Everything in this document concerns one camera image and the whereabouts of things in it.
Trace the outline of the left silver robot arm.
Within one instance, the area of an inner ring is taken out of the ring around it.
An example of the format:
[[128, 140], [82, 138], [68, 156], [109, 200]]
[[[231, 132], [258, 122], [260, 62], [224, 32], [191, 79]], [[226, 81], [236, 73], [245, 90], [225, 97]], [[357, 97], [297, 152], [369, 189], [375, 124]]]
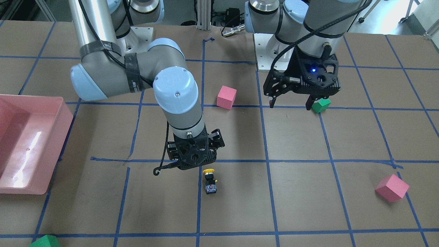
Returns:
[[263, 93], [273, 108], [288, 92], [307, 94], [306, 109], [341, 89], [337, 47], [355, 16], [370, 0], [250, 0], [248, 33], [273, 34], [281, 43], [270, 65]]

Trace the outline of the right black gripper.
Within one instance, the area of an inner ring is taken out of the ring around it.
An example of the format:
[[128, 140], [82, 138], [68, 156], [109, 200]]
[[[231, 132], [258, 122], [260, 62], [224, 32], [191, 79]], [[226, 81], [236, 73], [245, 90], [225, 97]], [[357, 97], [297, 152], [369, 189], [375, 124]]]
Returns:
[[212, 164], [217, 158], [217, 149], [225, 146], [221, 130], [215, 129], [207, 134], [206, 128], [198, 136], [191, 134], [181, 139], [174, 134], [174, 141], [167, 142], [167, 153], [170, 160], [177, 160], [167, 165], [167, 168], [188, 170], [191, 168]]

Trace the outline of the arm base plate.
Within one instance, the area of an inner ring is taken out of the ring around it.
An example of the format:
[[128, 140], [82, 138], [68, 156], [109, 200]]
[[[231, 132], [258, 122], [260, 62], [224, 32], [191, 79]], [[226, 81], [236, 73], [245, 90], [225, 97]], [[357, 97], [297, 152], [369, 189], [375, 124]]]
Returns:
[[117, 38], [116, 44], [122, 50], [122, 55], [127, 53], [146, 52], [154, 37], [153, 27], [131, 27], [130, 32], [122, 38]]
[[[288, 45], [278, 41], [273, 34], [255, 33], [253, 37], [258, 70], [269, 72], [273, 59], [276, 58], [278, 53], [287, 48]], [[293, 48], [290, 49], [279, 58], [274, 66], [276, 70], [284, 72], [287, 69], [293, 50]]]

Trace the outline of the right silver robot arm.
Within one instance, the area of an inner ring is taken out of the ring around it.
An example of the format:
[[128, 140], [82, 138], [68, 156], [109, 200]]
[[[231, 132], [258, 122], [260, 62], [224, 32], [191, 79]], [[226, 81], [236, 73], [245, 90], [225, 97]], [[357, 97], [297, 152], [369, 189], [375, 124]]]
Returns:
[[206, 130], [199, 87], [177, 43], [157, 38], [145, 49], [135, 46], [128, 51], [117, 44], [105, 0], [71, 0], [69, 4], [81, 55], [81, 62], [70, 72], [78, 96], [98, 101], [153, 89], [174, 135], [172, 142], [166, 142], [172, 163], [155, 168], [155, 175], [162, 169], [188, 170], [214, 163], [225, 143], [219, 129]]

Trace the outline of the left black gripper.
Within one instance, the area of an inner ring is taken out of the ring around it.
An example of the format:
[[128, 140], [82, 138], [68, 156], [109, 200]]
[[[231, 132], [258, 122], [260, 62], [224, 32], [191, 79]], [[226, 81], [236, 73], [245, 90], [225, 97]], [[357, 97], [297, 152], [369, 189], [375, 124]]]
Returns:
[[274, 69], [269, 72], [263, 86], [263, 92], [269, 96], [269, 107], [274, 108], [275, 97], [293, 91], [297, 94], [309, 94], [306, 110], [311, 110], [316, 97], [329, 97], [341, 89], [338, 79], [339, 63], [332, 47], [323, 45], [323, 52], [314, 57], [295, 47], [284, 72]]

